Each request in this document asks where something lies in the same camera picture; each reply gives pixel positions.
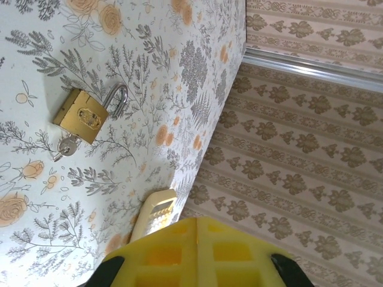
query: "orange flower print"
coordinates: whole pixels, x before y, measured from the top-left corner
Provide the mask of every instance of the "orange flower print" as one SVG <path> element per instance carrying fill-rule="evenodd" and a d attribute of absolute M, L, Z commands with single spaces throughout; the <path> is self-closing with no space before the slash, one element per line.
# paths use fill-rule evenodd
<path fill-rule="evenodd" d="M 148 2 L 145 2 L 143 5 L 145 5 L 145 12 L 146 12 L 146 14 L 149 14 L 150 11 L 154 8 L 154 6 L 150 5 Z"/>
<path fill-rule="evenodd" d="M 193 144 L 193 148 L 197 148 L 198 147 L 198 144 L 200 142 L 200 136 L 197 135 L 196 138 L 194 139 L 194 144 Z"/>
<path fill-rule="evenodd" d="M 105 248 L 105 255 L 108 255 L 110 252 L 116 250 L 121 245 L 121 234 L 116 234 L 112 237 L 112 239 L 109 241 L 107 248 Z"/>
<path fill-rule="evenodd" d="M 24 86 L 25 93 L 17 94 L 16 95 L 16 102 L 17 103 L 21 103 L 21 104 L 27 102 L 28 104 L 30 104 L 31 107 L 34 107 L 35 105 L 34 105 L 32 99 L 37 99 L 37 97 L 32 95 L 32 94 L 29 94 L 29 87 L 28 87 L 27 83 L 24 80 L 22 80 L 22 83 L 23 83 L 23 86 Z"/>
<path fill-rule="evenodd" d="M 168 134 L 165 140 L 166 146 L 170 146 L 173 142 L 174 135 L 172 133 Z"/>
<path fill-rule="evenodd" d="M 70 263 L 69 263 L 69 264 L 65 264 L 65 267 L 66 267 L 66 268 L 64 269 L 64 271 L 65 271 L 65 272 L 68 272 L 68 271 L 70 271 L 70 269 L 72 268 L 72 264 L 70 264 Z"/>
<path fill-rule="evenodd" d="M 226 45 L 223 45 L 221 49 L 221 54 L 220 54 L 221 61 L 223 61 L 223 59 L 225 58 L 225 55 L 226 55 Z"/>
<path fill-rule="evenodd" d="M 180 116 L 177 115 L 174 119 L 173 125 L 176 126 L 180 122 Z"/>
<path fill-rule="evenodd" d="M 146 169 L 146 166 L 147 166 L 146 163 L 143 163 L 142 165 L 140 165 L 140 167 L 139 167 L 139 172 L 140 172 L 140 173 L 144 173 L 144 171 L 145 171 L 145 169 Z"/>
<path fill-rule="evenodd" d="M 97 8 L 98 0 L 67 0 L 66 2 L 78 14 L 90 14 Z"/>
<path fill-rule="evenodd" d="M 173 81 L 177 82 L 177 80 L 178 80 L 178 73 L 174 74 L 172 79 L 173 79 Z"/>
<path fill-rule="evenodd" d="M 175 47 L 172 47 L 170 50 L 169 50 L 169 57 L 174 59 L 175 56 L 177 56 L 177 49 Z"/>
<path fill-rule="evenodd" d="M 220 53 L 220 59 L 225 64 L 226 64 L 227 60 L 229 59 L 229 57 L 227 55 L 226 45 L 222 46 L 221 53 Z"/>
<path fill-rule="evenodd" d="M 96 214 L 97 213 L 95 211 L 92 211 L 92 213 L 89 215 L 88 222 L 92 222 L 94 218 L 96 217 Z"/>
<path fill-rule="evenodd" d="M 193 16 L 193 9 L 192 9 L 192 6 L 190 4 L 188 4 L 188 5 L 186 5 L 186 7 L 184 8 L 184 11 L 182 13 L 182 17 L 184 19 L 184 24 L 186 26 L 190 26 L 190 24 L 192 23 L 192 21 L 193 21 L 192 16 Z"/>
<path fill-rule="evenodd" d="M 41 160 L 35 160 L 29 162 L 22 170 L 22 175 L 24 178 L 34 178 L 36 179 L 40 173 L 44 170 L 44 163 Z"/>
<path fill-rule="evenodd" d="M 172 8 L 178 14 L 182 12 L 185 6 L 186 6 L 186 0 L 172 0 Z"/>
<path fill-rule="evenodd" d="M 48 178 L 48 182 L 47 182 L 47 188 L 50 190 L 54 187 L 54 184 L 57 182 L 57 176 L 56 175 L 51 175 L 49 178 Z"/>
<path fill-rule="evenodd" d="M 151 83 L 150 88 L 151 88 L 152 90 L 154 90 L 154 88 L 157 87 L 157 78 L 155 78 L 154 80 L 152 80 L 152 82 L 150 82 L 150 83 Z"/>
<path fill-rule="evenodd" d="M 99 15 L 100 23 L 109 35 L 118 33 L 121 29 L 121 12 L 115 6 L 107 5 Z"/>
<path fill-rule="evenodd" d="M 6 227 L 18 221 L 27 209 L 24 197 L 8 195 L 0 200 L 0 227 Z"/>
<path fill-rule="evenodd" d="M 168 127 L 164 124 L 160 127 L 156 136 L 156 144 L 158 146 L 163 145 L 163 142 L 166 139 L 166 135 L 168 134 Z"/>
<path fill-rule="evenodd" d="M 124 237 L 122 237 L 121 246 L 127 245 L 131 237 L 132 237 L 132 232 L 126 233 Z"/>

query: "black rubber part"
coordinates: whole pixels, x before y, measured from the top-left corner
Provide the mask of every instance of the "black rubber part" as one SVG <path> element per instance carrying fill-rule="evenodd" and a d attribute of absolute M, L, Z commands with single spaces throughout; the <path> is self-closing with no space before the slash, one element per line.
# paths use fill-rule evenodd
<path fill-rule="evenodd" d="M 294 260 L 281 254 L 271 255 L 271 260 L 286 287 L 314 287 L 314 284 Z"/>
<path fill-rule="evenodd" d="M 85 287 L 110 287 L 124 261 L 121 256 L 104 261 L 86 282 Z"/>

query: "wall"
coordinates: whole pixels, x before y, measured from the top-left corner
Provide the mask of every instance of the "wall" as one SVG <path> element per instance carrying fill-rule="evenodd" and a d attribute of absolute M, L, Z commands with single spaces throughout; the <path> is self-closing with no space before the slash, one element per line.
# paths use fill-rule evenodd
<path fill-rule="evenodd" d="M 250 47 L 381 74 L 381 0 L 248 0 Z"/>
<path fill-rule="evenodd" d="M 383 283 L 383 94 L 242 64 L 182 216 L 290 251 L 317 286 Z"/>

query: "gray leaf print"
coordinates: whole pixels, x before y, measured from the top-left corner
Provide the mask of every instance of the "gray leaf print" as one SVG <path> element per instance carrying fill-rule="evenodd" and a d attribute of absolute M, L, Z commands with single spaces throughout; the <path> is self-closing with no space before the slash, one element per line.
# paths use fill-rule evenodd
<path fill-rule="evenodd" d="M 221 73 L 221 81 L 218 84 L 217 88 L 215 89 L 215 98 L 218 99 L 218 104 L 221 106 L 226 97 L 226 77 L 227 77 L 227 72 L 226 69 L 223 70 Z"/>
<path fill-rule="evenodd" d="M 195 50 L 194 44 L 190 40 L 186 42 L 186 47 L 181 52 L 180 67 L 184 67 L 181 74 L 182 83 L 188 86 L 186 101 L 192 103 L 197 97 L 198 87 L 203 88 L 208 66 L 201 49 Z"/>

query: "striped patterned wallpaper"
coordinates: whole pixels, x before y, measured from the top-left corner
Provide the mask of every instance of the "striped patterned wallpaper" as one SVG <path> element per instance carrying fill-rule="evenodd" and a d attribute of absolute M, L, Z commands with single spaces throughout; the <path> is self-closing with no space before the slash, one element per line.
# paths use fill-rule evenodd
<path fill-rule="evenodd" d="M 290 251 L 317 286 L 383 284 L 383 94 L 242 64 L 182 216 Z"/>
<path fill-rule="evenodd" d="M 382 0 L 247 0 L 250 47 L 383 73 Z"/>

